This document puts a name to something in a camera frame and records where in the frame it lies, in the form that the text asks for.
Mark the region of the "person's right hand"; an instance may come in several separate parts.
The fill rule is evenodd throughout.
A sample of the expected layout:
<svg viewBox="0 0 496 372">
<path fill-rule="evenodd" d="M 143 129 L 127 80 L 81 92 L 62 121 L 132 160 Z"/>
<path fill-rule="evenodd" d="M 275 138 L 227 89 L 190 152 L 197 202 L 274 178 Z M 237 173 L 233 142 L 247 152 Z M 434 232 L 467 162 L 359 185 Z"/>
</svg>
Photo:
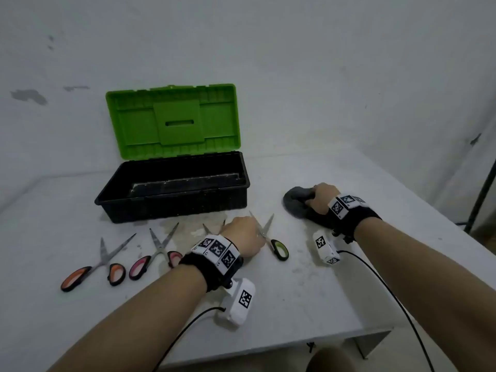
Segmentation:
<svg viewBox="0 0 496 372">
<path fill-rule="evenodd" d="M 306 205 L 324 216 L 329 212 L 329 202 L 341 194 L 337 187 L 325 182 L 315 185 L 312 188 L 312 193 L 313 198 L 306 200 Z"/>
</svg>

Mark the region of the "person's left hand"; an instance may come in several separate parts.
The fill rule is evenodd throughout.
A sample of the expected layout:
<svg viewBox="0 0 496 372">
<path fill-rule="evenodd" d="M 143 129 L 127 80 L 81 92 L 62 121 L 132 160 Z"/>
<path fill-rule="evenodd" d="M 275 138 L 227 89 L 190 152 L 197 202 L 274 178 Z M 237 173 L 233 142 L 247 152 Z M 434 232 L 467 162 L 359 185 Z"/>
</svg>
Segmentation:
<svg viewBox="0 0 496 372">
<path fill-rule="evenodd" d="M 249 216 L 233 218 L 221 228 L 220 235 L 231 241 L 244 258 L 252 258 L 265 245 L 255 218 Z"/>
</svg>

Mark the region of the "dark grey cloth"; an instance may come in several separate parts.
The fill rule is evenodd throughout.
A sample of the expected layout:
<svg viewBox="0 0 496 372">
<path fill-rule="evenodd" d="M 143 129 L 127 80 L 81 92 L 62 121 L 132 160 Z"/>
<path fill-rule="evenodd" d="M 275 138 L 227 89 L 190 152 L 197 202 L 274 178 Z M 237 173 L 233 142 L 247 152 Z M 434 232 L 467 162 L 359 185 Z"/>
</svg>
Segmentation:
<svg viewBox="0 0 496 372">
<path fill-rule="evenodd" d="M 330 216 L 317 213 L 306 204 L 307 200 L 314 199 L 314 197 L 313 188 L 293 187 L 284 195 L 282 202 L 292 216 L 334 230 L 335 222 Z"/>
</svg>

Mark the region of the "steel scissors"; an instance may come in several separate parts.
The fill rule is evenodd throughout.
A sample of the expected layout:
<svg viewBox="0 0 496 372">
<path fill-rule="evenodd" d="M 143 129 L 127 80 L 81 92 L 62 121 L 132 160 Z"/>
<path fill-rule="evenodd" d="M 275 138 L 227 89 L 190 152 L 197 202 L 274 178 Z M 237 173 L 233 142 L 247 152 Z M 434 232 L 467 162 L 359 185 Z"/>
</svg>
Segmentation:
<svg viewBox="0 0 496 372">
<path fill-rule="evenodd" d="M 205 231 L 205 234 L 206 235 L 218 235 L 220 234 L 220 232 L 222 231 L 222 229 L 224 228 L 226 224 L 226 219 L 223 220 L 222 224 L 220 225 L 220 228 L 218 231 L 212 231 L 208 228 L 207 225 L 205 225 L 204 223 L 202 223 L 202 226 L 203 226 L 203 230 Z"/>
</svg>

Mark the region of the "person's left forearm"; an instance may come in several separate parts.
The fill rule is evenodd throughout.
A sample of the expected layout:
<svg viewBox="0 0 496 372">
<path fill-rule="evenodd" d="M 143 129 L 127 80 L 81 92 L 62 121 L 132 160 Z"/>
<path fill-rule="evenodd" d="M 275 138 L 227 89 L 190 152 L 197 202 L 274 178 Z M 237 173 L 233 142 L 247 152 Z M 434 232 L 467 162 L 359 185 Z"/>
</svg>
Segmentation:
<svg viewBox="0 0 496 372">
<path fill-rule="evenodd" d="M 153 370 L 206 292 L 201 272 L 179 265 L 98 323 L 47 372 Z"/>
</svg>

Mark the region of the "person's right forearm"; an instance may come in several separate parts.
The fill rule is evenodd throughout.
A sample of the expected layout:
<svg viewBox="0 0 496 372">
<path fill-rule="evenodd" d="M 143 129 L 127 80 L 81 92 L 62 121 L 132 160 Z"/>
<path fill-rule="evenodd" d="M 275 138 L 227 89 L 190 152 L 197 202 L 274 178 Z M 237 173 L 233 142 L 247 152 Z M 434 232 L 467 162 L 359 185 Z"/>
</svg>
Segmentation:
<svg viewBox="0 0 496 372">
<path fill-rule="evenodd" d="M 381 278 L 459 372 L 496 372 L 496 291 L 378 218 L 354 238 Z"/>
</svg>

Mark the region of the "black right wristband with markers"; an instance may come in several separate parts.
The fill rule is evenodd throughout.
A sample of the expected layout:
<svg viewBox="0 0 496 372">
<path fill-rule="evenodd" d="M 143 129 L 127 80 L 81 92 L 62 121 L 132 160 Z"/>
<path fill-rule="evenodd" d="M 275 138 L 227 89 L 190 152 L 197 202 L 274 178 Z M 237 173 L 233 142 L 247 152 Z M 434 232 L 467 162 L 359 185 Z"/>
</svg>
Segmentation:
<svg viewBox="0 0 496 372">
<path fill-rule="evenodd" d="M 330 221 L 333 236 L 344 236 L 344 242 L 350 244 L 355 241 L 355 231 L 365 219 L 380 216 L 366 201 L 352 194 L 339 194 L 328 203 L 327 218 Z"/>
</svg>

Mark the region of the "black wristband with markers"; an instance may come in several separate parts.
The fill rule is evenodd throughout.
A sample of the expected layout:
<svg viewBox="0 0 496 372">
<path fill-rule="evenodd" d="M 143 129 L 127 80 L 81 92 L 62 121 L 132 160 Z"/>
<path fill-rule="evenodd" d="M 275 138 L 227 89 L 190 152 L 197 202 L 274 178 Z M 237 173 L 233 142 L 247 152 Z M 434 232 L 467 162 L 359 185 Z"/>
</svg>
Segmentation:
<svg viewBox="0 0 496 372">
<path fill-rule="evenodd" d="M 380 216 L 366 201 L 352 194 L 339 194 L 328 203 L 327 218 L 330 221 L 333 236 L 344 236 L 344 242 L 350 244 L 355 241 L 355 231 L 365 219 Z"/>
<path fill-rule="evenodd" d="M 230 289 L 232 278 L 243 263 L 244 258 L 238 248 L 221 235 L 207 235 L 180 261 L 180 264 L 194 266 L 200 271 L 208 292 L 220 287 Z"/>
</svg>

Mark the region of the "black left wristband with markers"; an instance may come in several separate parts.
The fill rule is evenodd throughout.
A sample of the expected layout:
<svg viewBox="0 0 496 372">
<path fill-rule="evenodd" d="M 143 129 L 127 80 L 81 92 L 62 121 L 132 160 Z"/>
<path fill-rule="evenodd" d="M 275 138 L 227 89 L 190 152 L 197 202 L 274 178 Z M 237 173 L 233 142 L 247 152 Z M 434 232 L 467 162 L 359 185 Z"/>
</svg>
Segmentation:
<svg viewBox="0 0 496 372">
<path fill-rule="evenodd" d="M 243 263 L 244 258 L 238 248 L 221 235 L 207 235 L 180 261 L 180 264 L 194 266 L 200 271 L 208 292 L 220 287 L 230 289 L 232 278 Z"/>
</svg>

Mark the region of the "black toolbox with green lid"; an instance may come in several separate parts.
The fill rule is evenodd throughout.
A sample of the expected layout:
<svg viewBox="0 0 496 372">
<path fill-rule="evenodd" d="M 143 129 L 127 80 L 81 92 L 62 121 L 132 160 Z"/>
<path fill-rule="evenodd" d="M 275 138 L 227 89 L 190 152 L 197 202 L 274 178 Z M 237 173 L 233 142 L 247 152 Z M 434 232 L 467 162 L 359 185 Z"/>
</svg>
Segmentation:
<svg viewBox="0 0 496 372">
<path fill-rule="evenodd" d="M 113 223 L 247 206 L 234 84 L 109 91 L 105 99 L 123 163 L 94 203 Z"/>
</svg>

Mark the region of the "person's knee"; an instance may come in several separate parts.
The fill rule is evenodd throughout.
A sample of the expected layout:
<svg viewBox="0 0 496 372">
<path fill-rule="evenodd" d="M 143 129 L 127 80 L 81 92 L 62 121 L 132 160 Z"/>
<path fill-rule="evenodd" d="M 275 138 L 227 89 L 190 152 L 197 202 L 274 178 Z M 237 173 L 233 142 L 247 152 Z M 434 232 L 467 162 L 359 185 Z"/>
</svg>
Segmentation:
<svg viewBox="0 0 496 372">
<path fill-rule="evenodd" d="M 338 347 L 320 349 L 310 359 L 305 372 L 357 372 L 350 357 Z"/>
</svg>

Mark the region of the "black stand pole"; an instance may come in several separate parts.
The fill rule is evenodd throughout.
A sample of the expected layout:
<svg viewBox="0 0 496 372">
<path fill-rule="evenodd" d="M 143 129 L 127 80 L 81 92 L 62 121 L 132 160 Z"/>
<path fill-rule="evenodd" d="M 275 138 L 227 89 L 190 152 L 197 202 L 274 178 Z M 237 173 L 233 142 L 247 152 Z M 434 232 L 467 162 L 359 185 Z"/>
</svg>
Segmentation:
<svg viewBox="0 0 496 372">
<path fill-rule="evenodd" d="M 479 215 L 480 209 L 495 179 L 496 179 L 496 159 L 494 160 L 492 167 L 483 183 L 483 186 L 480 189 L 480 192 L 476 198 L 474 206 L 469 214 L 469 218 L 464 226 L 463 230 L 467 234 L 469 234 L 472 231 L 474 223 Z"/>
</svg>

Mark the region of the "green handled scissors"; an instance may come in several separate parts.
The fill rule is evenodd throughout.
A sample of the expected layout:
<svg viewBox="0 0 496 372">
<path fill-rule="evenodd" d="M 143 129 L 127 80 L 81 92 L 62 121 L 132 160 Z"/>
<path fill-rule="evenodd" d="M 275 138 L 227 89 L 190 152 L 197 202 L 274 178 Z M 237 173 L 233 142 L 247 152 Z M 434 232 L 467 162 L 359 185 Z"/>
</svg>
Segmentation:
<svg viewBox="0 0 496 372">
<path fill-rule="evenodd" d="M 274 219 L 274 213 L 270 216 L 268 221 L 265 223 L 265 225 L 260 225 L 258 222 L 257 218 L 255 215 L 250 211 L 250 215 L 252 218 L 255 219 L 255 222 L 257 224 L 257 232 L 258 234 L 265 239 L 265 243 L 269 245 L 270 249 L 272 250 L 273 254 L 276 256 L 276 258 L 279 261 L 287 261 L 289 258 L 289 251 L 286 247 L 285 244 L 283 244 L 281 241 L 271 238 L 268 235 L 269 229 L 272 225 L 272 221 Z"/>
</svg>

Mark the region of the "pink handled scissors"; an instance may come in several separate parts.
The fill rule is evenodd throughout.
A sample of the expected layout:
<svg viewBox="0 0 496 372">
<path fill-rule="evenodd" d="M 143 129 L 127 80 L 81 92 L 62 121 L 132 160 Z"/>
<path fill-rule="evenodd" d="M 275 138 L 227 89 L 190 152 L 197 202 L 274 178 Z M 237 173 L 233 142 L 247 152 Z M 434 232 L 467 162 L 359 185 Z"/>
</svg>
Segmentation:
<svg viewBox="0 0 496 372">
<path fill-rule="evenodd" d="M 147 272 L 148 268 L 158 255 L 162 255 L 165 258 L 166 263 L 169 268 L 173 269 L 178 266 L 183 255 L 176 249 L 171 249 L 168 244 L 172 240 L 172 237 L 179 226 L 179 222 L 173 226 L 172 230 L 166 235 L 163 241 L 160 241 L 156 234 L 153 232 L 152 228 L 149 228 L 152 242 L 155 246 L 155 252 L 152 255 L 146 255 L 140 257 L 129 270 L 128 277 L 132 281 L 138 281 Z"/>
</svg>

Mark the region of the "orange handled scissors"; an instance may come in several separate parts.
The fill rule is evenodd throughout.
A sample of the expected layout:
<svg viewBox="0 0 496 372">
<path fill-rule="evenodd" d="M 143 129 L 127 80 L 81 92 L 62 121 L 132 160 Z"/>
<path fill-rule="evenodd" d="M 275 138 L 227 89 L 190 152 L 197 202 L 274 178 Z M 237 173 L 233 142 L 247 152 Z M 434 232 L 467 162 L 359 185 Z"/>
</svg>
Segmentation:
<svg viewBox="0 0 496 372">
<path fill-rule="evenodd" d="M 105 267 L 107 270 L 107 281 L 112 287 L 116 287 L 125 280 L 127 270 L 121 263 L 112 263 L 112 259 L 123 250 L 127 244 L 136 236 L 134 233 L 131 237 L 125 240 L 121 245 L 111 252 L 108 252 L 103 238 L 100 240 L 100 261 L 93 266 L 84 266 L 65 278 L 60 285 L 60 290 L 68 293 L 78 287 L 84 280 L 88 278 L 96 269 Z"/>
</svg>

